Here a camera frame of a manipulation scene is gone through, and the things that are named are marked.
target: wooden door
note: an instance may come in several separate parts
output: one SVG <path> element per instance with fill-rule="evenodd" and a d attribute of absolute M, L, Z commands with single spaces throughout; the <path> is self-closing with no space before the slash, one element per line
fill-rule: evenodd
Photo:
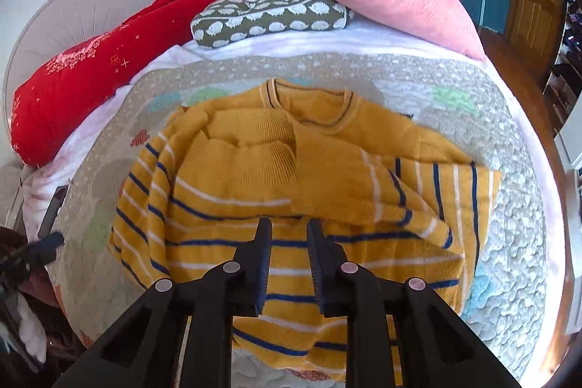
<path fill-rule="evenodd" d="M 563 0 L 511 0 L 505 34 L 538 83 L 545 79 L 561 41 Z"/>

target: round beige headboard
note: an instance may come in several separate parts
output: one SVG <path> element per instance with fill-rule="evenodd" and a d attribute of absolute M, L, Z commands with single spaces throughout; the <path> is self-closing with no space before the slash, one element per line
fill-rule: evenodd
<path fill-rule="evenodd" d="M 154 0 L 50 0 L 24 28 L 4 77 L 8 126 L 14 91 L 53 56 L 119 26 Z"/>

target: yellow sweater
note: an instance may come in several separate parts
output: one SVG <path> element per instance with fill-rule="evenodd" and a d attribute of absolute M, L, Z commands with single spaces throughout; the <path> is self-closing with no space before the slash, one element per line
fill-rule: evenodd
<path fill-rule="evenodd" d="M 235 318 L 235 344 L 272 367 L 342 378 L 346 321 L 315 304 L 308 219 L 322 218 L 351 261 L 385 279 L 421 277 L 460 312 L 499 181 L 438 133 L 352 92 L 270 80 L 170 117 L 124 183 L 110 249 L 144 288 L 189 281 L 271 216 L 264 313 Z"/>

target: quilted bedspread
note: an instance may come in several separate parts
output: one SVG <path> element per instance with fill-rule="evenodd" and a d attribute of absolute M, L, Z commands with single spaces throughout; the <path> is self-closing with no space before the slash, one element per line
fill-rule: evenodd
<path fill-rule="evenodd" d="M 105 248 L 119 190 L 141 145 L 177 106 L 236 94 L 271 77 L 352 89 L 440 132 L 479 164 L 503 172 L 462 317 L 519 378 L 537 341 L 545 303 L 545 218 L 531 158 L 502 94 L 482 70 L 459 61 L 400 55 L 244 57 L 144 76 L 79 168 L 54 226 L 66 245 L 49 272 L 83 342 L 99 337 L 141 293 Z M 236 351 L 232 384 L 327 388 L 334 382 L 321 374 L 277 371 Z"/>

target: white cloth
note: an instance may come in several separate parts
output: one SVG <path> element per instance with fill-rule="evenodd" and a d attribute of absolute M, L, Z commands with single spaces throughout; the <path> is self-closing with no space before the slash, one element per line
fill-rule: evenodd
<path fill-rule="evenodd" d="M 358 55 L 412 55 L 431 59 L 463 61 L 476 65 L 485 71 L 501 90 L 507 107 L 521 130 L 531 154 L 535 176 L 541 189 L 543 212 L 546 218 L 546 265 L 548 268 L 545 313 L 534 354 L 522 377 L 523 386 L 539 386 L 536 374 L 554 334 L 565 274 L 562 206 L 554 175 L 539 138 L 528 121 L 522 106 L 488 59 L 486 61 L 469 59 L 464 55 L 404 32 L 377 24 L 360 15 L 356 15 L 350 25 L 341 31 L 281 32 L 241 40 L 219 49 L 199 47 L 194 40 L 181 47 L 171 47 L 139 72 L 129 85 L 119 88 L 114 97 L 95 109 L 69 136 L 56 158 L 35 171 L 24 182 L 23 217 L 28 240 L 33 241 L 37 238 L 36 235 L 43 216 L 56 188 L 72 179 L 101 130 L 119 110 L 123 99 L 132 86 L 144 74 L 155 69 L 176 68 L 201 60 L 226 60 L 249 55 L 291 57 L 318 52 Z"/>

